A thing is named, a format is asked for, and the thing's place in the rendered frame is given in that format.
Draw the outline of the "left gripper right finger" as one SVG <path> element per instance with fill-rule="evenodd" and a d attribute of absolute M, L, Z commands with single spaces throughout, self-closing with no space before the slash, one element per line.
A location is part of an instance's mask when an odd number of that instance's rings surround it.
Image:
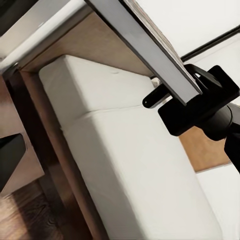
<path fill-rule="evenodd" d="M 225 140 L 224 151 L 240 173 L 240 134 L 228 134 Z"/>

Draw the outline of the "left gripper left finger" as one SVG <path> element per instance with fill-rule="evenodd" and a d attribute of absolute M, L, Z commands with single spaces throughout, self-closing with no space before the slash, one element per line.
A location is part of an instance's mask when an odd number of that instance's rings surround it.
<path fill-rule="evenodd" d="M 0 193 L 26 153 L 21 133 L 0 138 Z"/>

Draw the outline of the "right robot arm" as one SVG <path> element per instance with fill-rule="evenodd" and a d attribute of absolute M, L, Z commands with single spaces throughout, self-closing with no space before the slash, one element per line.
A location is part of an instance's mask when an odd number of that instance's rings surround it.
<path fill-rule="evenodd" d="M 160 83 L 143 99 L 143 106 L 155 108 L 172 96 L 170 101 L 158 109 L 158 113 L 173 136 L 179 137 L 193 126 L 201 128 L 213 141 L 221 141 L 229 133 L 240 134 L 240 105 L 231 103 L 240 97 L 239 86 L 220 65 L 215 65 L 209 71 L 192 63 L 184 67 L 195 79 L 202 95 L 193 97 L 184 106 Z"/>

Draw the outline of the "hardback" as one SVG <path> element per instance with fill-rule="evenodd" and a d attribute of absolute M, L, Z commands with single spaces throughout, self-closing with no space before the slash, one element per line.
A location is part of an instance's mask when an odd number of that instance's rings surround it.
<path fill-rule="evenodd" d="M 186 107 L 203 92 L 162 31 L 136 0 L 84 0 Z"/>

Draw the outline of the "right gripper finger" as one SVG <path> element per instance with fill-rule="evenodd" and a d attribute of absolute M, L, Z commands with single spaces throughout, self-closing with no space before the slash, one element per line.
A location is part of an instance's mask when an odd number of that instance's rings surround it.
<path fill-rule="evenodd" d="M 189 114 L 192 111 L 195 111 L 197 114 L 201 114 L 211 107 L 211 105 L 207 101 L 205 101 L 201 105 L 196 105 L 192 99 L 186 104 L 186 106 L 184 106 L 181 103 L 181 101 L 177 97 L 175 97 L 175 95 L 167 87 L 166 87 L 166 89 L 170 93 L 172 98 L 180 106 L 180 108 L 183 110 L 183 112 L 185 112 L 186 114 Z"/>
<path fill-rule="evenodd" d="M 223 89 L 219 81 L 206 70 L 192 64 L 185 64 L 184 67 L 188 73 L 195 79 L 198 86 L 202 87 L 211 96 L 214 96 L 220 90 Z"/>

